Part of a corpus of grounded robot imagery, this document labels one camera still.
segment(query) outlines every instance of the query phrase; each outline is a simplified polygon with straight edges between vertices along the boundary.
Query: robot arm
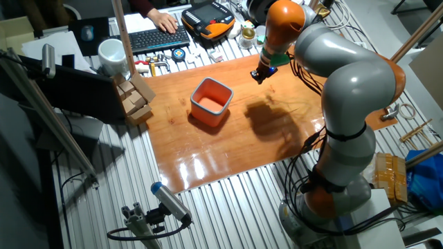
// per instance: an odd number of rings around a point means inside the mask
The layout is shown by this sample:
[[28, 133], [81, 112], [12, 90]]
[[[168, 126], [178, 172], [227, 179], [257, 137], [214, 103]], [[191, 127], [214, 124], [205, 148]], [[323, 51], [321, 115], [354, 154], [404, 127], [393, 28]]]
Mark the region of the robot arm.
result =
[[296, 41], [297, 62], [310, 73], [328, 77], [321, 96], [325, 146], [302, 188], [302, 205], [295, 207], [319, 224], [359, 208], [370, 198], [370, 187], [360, 173], [372, 160], [375, 135], [365, 118], [393, 103], [406, 78], [398, 65], [315, 20], [315, 12], [307, 6], [276, 1], [269, 8], [266, 40], [251, 75], [259, 84], [272, 76], [274, 67], [289, 63], [285, 53]]

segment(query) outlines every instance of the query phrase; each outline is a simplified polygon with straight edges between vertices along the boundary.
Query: white paper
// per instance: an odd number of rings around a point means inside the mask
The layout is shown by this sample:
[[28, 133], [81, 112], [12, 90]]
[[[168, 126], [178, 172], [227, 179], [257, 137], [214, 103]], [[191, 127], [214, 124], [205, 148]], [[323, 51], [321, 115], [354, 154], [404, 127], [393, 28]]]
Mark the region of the white paper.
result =
[[[159, 12], [169, 14], [167, 10], [159, 10]], [[140, 13], [125, 15], [125, 23], [128, 33], [137, 33], [157, 28], [151, 19], [143, 18]]]
[[67, 33], [55, 33], [48, 37], [30, 41], [22, 44], [21, 50], [26, 57], [33, 59], [42, 59], [42, 49], [44, 44], [49, 44], [55, 49], [55, 63], [62, 65], [63, 55], [74, 55], [74, 68], [77, 70], [87, 71], [88, 73], [94, 73], [90, 69], [89, 63], [84, 59], [82, 51], [78, 46], [74, 33], [69, 31]]

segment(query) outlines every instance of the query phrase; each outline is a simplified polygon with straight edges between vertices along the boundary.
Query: table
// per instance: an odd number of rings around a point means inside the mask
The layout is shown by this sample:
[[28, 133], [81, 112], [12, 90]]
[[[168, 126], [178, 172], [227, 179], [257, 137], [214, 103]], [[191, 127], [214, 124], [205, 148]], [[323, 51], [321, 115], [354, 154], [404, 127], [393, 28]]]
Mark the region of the table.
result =
[[[320, 96], [293, 75], [290, 65], [257, 84], [250, 72], [259, 60], [250, 55], [145, 78], [157, 94], [146, 124], [159, 172], [173, 193], [294, 156], [323, 127]], [[215, 128], [191, 114], [190, 96], [205, 77], [234, 92], [228, 115]], [[326, 81], [313, 77], [320, 84]], [[371, 113], [366, 123], [374, 130], [397, 123], [381, 122], [383, 114]]]
[[[180, 21], [179, 14], [186, 6], [170, 8], [170, 13]], [[341, 13], [333, 12], [328, 22], [338, 23]], [[111, 35], [117, 35], [115, 19], [109, 20]], [[351, 20], [350, 25], [360, 27]], [[342, 30], [345, 38], [356, 42], [366, 42], [363, 35], [353, 30]], [[222, 52], [227, 59], [236, 59], [251, 54], [258, 54], [255, 48], [240, 50], [235, 40], [215, 42], [212, 48]], [[191, 43], [185, 48], [187, 53], [201, 49]], [[137, 58], [144, 60], [146, 55]], [[87, 61], [95, 68], [100, 66], [98, 57], [88, 57]], [[196, 64], [171, 63], [172, 72], [212, 64], [207, 53], [203, 53]], [[157, 74], [167, 73], [163, 68], [156, 68]], [[417, 108], [414, 101], [405, 92], [396, 103], [409, 103]], [[410, 145], [399, 143], [399, 138], [408, 131], [426, 121], [418, 109], [414, 120], [399, 117], [399, 123], [375, 132], [376, 151], [406, 157]], [[426, 135], [433, 141], [428, 129]], [[428, 146], [422, 138], [413, 138], [419, 149]], [[312, 166], [318, 157], [317, 151], [302, 157], [300, 166]], [[139, 242], [117, 242], [106, 238], [106, 232], [124, 227], [120, 208], [141, 203], [143, 209], [156, 208], [159, 202], [150, 193], [150, 186], [160, 181], [155, 156], [152, 151], [150, 135], [144, 125], [138, 127], [105, 125], [94, 153], [92, 163], [97, 167], [100, 187], [93, 189], [88, 181], [73, 181], [66, 184], [64, 191], [67, 206], [67, 223], [61, 209], [60, 191], [55, 188], [59, 203], [60, 223], [65, 248], [69, 248], [68, 232], [72, 248], [143, 248]], [[173, 237], [161, 239], [164, 248], [292, 248], [292, 242], [284, 233], [278, 220], [278, 205], [283, 197], [282, 179], [286, 161], [271, 163], [248, 172], [216, 181], [192, 190], [180, 193], [178, 197], [189, 207], [194, 225]], [[77, 174], [80, 170], [67, 155], [59, 160], [60, 180]], [[57, 168], [53, 166], [54, 179], [58, 185]], [[305, 176], [306, 172], [294, 173], [294, 179]], [[167, 219], [167, 231], [178, 228], [172, 218]]]

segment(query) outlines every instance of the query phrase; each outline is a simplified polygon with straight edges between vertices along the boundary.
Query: red sleeve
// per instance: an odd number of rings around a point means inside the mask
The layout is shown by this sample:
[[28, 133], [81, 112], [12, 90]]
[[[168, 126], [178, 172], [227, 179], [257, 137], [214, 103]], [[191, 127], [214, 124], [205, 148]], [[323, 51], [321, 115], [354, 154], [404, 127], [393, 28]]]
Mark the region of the red sleeve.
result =
[[142, 17], [147, 17], [147, 13], [154, 8], [149, 0], [129, 0], [129, 3], [140, 12]]

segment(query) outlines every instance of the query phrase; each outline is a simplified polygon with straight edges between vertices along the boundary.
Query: metal rod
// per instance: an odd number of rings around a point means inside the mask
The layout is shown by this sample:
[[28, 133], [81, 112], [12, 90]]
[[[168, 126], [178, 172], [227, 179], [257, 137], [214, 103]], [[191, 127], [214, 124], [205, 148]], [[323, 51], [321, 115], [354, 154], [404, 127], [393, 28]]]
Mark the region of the metal rod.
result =
[[414, 44], [429, 30], [429, 28], [443, 15], [443, 2], [431, 14], [431, 16], [411, 35], [403, 46], [390, 58], [394, 63], [397, 63], [403, 56], [414, 46]]
[[442, 151], [443, 151], [443, 141], [435, 143], [428, 150], [423, 151], [422, 153], [416, 155], [414, 158], [407, 160], [406, 161], [406, 169], [410, 169], [411, 167], [418, 165], [419, 163], [423, 162], [424, 160], [431, 158]]
[[319, 0], [311, 0], [311, 2], [309, 3], [309, 7], [313, 10], [316, 9], [317, 4], [318, 4]]
[[[7, 55], [20, 61], [19, 57], [11, 48], [8, 49]], [[11, 62], [7, 59], [0, 59], [0, 66], [3, 67], [4, 71], [8, 74], [15, 85], [17, 85], [19, 90], [34, 107], [45, 124], [48, 125], [49, 129], [64, 146], [65, 150], [68, 151], [69, 155], [79, 162], [80, 167], [88, 176], [95, 178], [97, 174], [91, 162], [89, 162], [88, 158], [80, 149], [80, 146], [78, 146], [62, 121], [57, 117], [51, 104], [49, 104], [48, 99], [46, 99], [37, 83], [35, 83], [34, 80], [28, 79], [27, 73], [25, 72], [23, 66], [20, 66], [17, 63]]]
[[116, 15], [118, 29], [120, 31], [120, 39], [125, 49], [127, 65], [131, 75], [136, 72], [136, 64], [134, 61], [134, 55], [132, 54], [131, 42], [129, 41], [129, 35], [126, 29], [125, 14], [123, 14], [121, 0], [112, 0], [112, 7], [114, 8], [114, 14]]

